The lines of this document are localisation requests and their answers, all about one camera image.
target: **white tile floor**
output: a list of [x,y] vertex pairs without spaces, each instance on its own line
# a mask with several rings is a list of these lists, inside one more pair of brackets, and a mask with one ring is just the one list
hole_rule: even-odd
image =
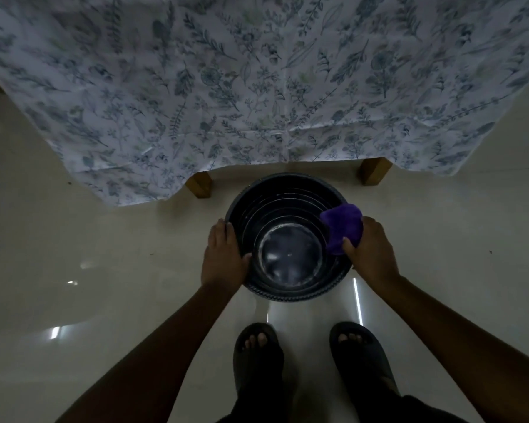
[[[529,89],[518,104],[512,113],[529,104]],[[111,208],[72,180],[1,99],[0,423],[62,413],[196,290],[207,230],[242,188],[284,169],[324,178],[381,220],[404,275],[529,354],[529,110],[519,113],[456,177],[393,169],[363,188],[352,162],[232,167],[212,173],[209,200],[184,189],[166,202]],[[525,133],[517,140],[506,134],[518,130]],[[383,344],[402,393],[481,421],[405,323],[359,278],[357,286],[364,325]],[[190,366],[171,422],[212,422],[230,411],[233,342],[267,315],[298,369],[294,420],[357,420],[327,343],[333,323],[358,320],[350,274],[301,303],[241,289]]]

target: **floral tablecloth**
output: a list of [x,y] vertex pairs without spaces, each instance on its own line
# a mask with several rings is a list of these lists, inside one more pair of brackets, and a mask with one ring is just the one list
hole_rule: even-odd
[[113,205],[233,164],[452,175],[528,82],[529,0],[0,0],[0,85]]

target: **hand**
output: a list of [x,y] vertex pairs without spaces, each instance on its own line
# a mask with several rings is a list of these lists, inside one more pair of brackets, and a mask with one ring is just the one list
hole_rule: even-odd
[[231,223],[219,219],[210,229],[202,264],[202,285],[217,285],[233,295],[247,277],[251,254],[239,255]]
[[366,283],[376,292],[392,282],[401,280],[394,249],[386,238],[384,228],[375,219],[364,216],[363,236],[356,248],[346,237],[343,251]]

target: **purple cloth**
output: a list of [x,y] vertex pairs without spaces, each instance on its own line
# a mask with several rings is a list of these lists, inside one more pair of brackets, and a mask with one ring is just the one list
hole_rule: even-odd
[[319,218],[329,227],[327,252],[333,256],[341,256],[343,238],[347,237],[353,246],[357,246],[363,235],[363,214],[353,204],[343,204],[319,214]]

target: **black bowl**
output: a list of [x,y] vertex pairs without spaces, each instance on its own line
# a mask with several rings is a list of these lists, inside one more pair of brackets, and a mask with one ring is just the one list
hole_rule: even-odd
[[253,253],[245,286],[276,301],[317,297],[351,269],[346,256],[325,251],[329,230],[319,214],[346,200],[332,186],[304,174],[275,174],[249,185],[231,204],[241,255]]

